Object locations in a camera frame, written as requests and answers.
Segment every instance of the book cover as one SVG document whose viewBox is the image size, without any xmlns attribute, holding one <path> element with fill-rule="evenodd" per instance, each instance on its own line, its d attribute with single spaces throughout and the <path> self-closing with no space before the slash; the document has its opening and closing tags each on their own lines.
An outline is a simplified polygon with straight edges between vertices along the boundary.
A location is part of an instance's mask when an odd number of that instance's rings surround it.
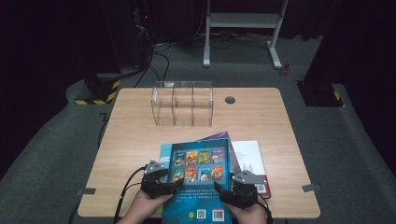
<svg viewBox="0 0 396 224">
<path fill-rule="evenodd" d="M 233 151 L 232 139 L 230 138 L 230 135 L 228 135 L 228 132 L 215 133 L 215 134 L 210 135 L 210 136 L 203 138 L 201 140 L 217 139 L 217 138 L 229 138 L 230 139 L 230 141 L 231 141 L 231 144 L 230 144 L 231 166 L 233 167 L 232 170 L 233 170 L 234 174 L 239 174 L 241 172 L 241 167 L 239 166 L 238 159 L 236 158 L 235 152 Z"/>
<path fill-rule="evenodd" d="M 271 198 L 271 190 L 265 173 L 262 153 L 257 141 L 233 141 L 233 150 L 241 166 L 241 170 L 248 170 L 265 180 L 265 185 L 256 185 L 257 191 L 263 198 Z"/>
<path fill-rule="evenodd" d="M 163 159 L 169 165 L 167 181 L 184 174 L 183 187 L 163 204 L 163 223 L 231 223 L 232 215 L 214 188 L 214 181 L 230 188 L 229 147 L 228 138 L 162 146 L 164 151 L 170 150 L 169 161 Z"/>
</svg>

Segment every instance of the dark background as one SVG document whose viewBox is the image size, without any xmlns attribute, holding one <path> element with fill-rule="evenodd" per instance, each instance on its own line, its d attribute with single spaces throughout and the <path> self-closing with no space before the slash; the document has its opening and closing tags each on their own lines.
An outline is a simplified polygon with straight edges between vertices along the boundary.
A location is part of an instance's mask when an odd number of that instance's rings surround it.
<svg viewBox="0 0 396 224">
<path fill-rule="evenodd" d="M 278 11 L 279 2 L 224 0 L 213 1 L 212 8 L 271 12 Z M 390 2 L 293 0 L 280 37 L 324 35 L 311 65 L 315 69 L 306 78 L 346 86 L 366 132 L 395 174 L 396 10 Z M 201 3 L 193 5 L 200 20 Z M 60 0 L 0 3 L 1 177 L 35 133 L 67 105 L 66 89 L 82 79 L 68 50 L 64 20 Z"/>
</svg>

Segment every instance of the barcode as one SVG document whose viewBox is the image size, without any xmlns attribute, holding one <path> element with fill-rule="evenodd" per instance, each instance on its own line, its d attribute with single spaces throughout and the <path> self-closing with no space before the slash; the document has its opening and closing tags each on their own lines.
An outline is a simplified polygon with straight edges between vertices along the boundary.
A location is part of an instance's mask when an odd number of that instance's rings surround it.
<svg viewBox="0 0 396 224">
<path fill-rule="evenodd" d="M 256 185 L 257 192 L 259 193 L 266 193 L 267 191 L 265 190 L 265 185 Z"/>
<path fill-rule="evenodd" d="M 213 221 L 224 221 L 224 210 L 213 210 Z"/>
<path fill-rule="evenodd" d="M 206 218 L 206 210 L 205 209 L 198 209 L 197 210 L 197 218 Z"/>
</svg>

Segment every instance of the clear acrylic box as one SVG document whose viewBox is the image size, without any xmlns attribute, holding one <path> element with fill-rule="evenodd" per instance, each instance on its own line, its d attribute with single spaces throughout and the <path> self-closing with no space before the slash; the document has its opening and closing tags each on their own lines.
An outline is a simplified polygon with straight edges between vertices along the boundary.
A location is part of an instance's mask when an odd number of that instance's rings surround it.
<svg viewBox="0 0 396 224">
<path fill-rule="evenodd" d="M 208 81 L 158 81 L 151 94 L 157 125 L 210 126 L 213 88 Z"/>
</svg>

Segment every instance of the metal stand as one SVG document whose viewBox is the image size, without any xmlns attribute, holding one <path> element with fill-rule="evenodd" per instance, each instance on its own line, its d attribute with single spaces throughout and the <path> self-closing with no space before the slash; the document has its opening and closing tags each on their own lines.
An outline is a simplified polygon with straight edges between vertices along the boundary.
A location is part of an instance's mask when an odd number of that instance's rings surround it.
<svg viewBox="0 0 396 224">
<path fill-rule="evenodd" d="M 282 64 L 275 50 L 275 43 L 279 30 L 285 16 L 286 7 L 289 0 L 284 0 L 279 13 L 259 14 L 259 13 L 211 13 L 210 0 L 207 0 L 204 67 L 210 66 L 210 28 L 211 27 L 242 27 L 242 28 L 273 28 L 274 34 L 271 41 L 267 41 L 267 46 L 274 62 L 274 67 L 280 69 Z"/>
</svg>

